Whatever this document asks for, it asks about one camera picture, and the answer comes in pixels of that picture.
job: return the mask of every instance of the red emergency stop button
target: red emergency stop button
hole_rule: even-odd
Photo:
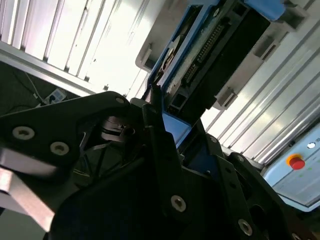
[[[292,167],[293,170],[303,169],[306,165],[300,154],[292,154],[286,159],[286,163]]]

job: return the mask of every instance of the ceiling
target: ceiling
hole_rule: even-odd
[[[79,96],[108,89],[139,97],[148,73],[137,56],[150,32],[154,41],[167,39],[163,26],[152,26],[163,8],[181,1],[2,0],[0,61]],[[228,110],[212,108],[201,118],[226,152],[261,164],[320,113],[320,1],[292,2],[308,12],[305,23],[284,37]]]

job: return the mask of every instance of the light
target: light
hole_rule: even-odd
[[[316,144],[314,142],[310,142],[308,143],[308,145],[306,146],[308,149],[313,149],[316,146]]]

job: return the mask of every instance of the power strip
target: power strip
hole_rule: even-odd
[[[49,96],[47,96],[44,101],[47,104],[57,104],[62,102],[67,97],[65,90],[57,88]]]

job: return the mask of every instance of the control panel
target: control panel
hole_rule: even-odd
[[[320,124],[283,154],[264,179],[290,206],[309,212],[320,206]]]

